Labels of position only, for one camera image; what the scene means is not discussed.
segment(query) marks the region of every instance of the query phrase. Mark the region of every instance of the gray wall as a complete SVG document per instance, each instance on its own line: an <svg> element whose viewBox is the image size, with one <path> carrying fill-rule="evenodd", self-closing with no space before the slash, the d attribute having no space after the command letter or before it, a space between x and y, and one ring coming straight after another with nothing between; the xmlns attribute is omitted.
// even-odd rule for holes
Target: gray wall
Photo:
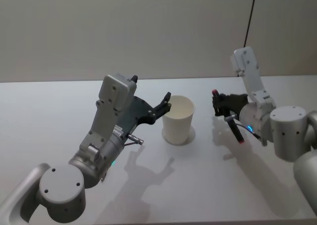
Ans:
<svg viewBox="0 0 317 225"><path fill-rule="evenodd" d="M0 82L234 76L253 0L0 0ZM317 74L315 0L256 0L263 75Z"/></svg>

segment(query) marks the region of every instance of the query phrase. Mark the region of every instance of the blue indicator light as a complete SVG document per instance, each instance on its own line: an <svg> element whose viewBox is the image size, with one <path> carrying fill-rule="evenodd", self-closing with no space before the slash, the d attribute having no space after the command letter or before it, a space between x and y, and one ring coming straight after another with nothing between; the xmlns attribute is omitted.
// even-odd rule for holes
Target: blue indicator light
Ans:
<svg viewBox="0 0 317 225"><path fill-rule="evenodd" d="M250 132L253 132L253 128L251 126L247 126L247 129L250 131Z"/></svg>

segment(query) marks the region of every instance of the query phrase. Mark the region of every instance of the table surface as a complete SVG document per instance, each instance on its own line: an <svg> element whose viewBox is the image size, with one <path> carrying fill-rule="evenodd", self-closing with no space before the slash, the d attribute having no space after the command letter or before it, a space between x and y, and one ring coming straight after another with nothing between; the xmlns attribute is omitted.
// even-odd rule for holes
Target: table surface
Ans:
<svg viewBox="0 0 317 225"><path fill-rule="evenodd" d="M317 76L263 77L277 106L317 109ZM0 202L29 171L68 163L90 129L101 81L0 84ZM239 145L214 117L211 90L245 93L241 78L140 80L135 93L150 105L167 91L196 105L191 140L173 146L162 121L134 132L105 181L86 190L84 214L72 224L211 222L315 218L296 184L292 163L247 131ZM32 225L58 224L40 206Z"/></svg>

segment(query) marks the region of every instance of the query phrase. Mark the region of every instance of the gray robot arm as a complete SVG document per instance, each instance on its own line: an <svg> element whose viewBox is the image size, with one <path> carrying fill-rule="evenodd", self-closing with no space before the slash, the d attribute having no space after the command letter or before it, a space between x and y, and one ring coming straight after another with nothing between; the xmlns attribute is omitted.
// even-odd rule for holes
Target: gray robot arm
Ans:
<svg viewBox="0 0 317 225"><path fill-rule="evenodd" d="M274 143L275 154L288 162L294 162L294 177L317 215L317 111L306 113L297 106L276 108L275 102L265 90L260 78L260 68L252 48L234 51L231 57L233 68L243 78L248 96L224 95L213 92L215 115L224 115L225 120L242 126L254 134L266 146L267 140Z"/></svg>
<svg viewBox="0 0 317 225"><path fill-rule="evenodd" d="M105 178L108 168L123 150L125 142L142 144L132 135L141 123L153 124L170 110L168 92L152 108L134 96L137 76L104 78L97 112L88 134L68 165L51 168L41 164L33 169L0 205L0 224L26 225L39 204L60 223L76 220L86 206L85 189Z"/></svg>

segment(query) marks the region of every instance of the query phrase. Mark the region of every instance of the paper cup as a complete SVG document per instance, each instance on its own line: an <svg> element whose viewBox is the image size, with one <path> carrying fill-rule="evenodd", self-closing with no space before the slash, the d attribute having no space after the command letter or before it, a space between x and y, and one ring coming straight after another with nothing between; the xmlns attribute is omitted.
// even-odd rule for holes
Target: paper cup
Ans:
<svg viewBox="0 0 317 225"><path fill-rule="evenodd" d="M171 96L169 103L170 111L163 116L163 137L168 143L179 145L189 136L195 105L181 95Z"/></svg>

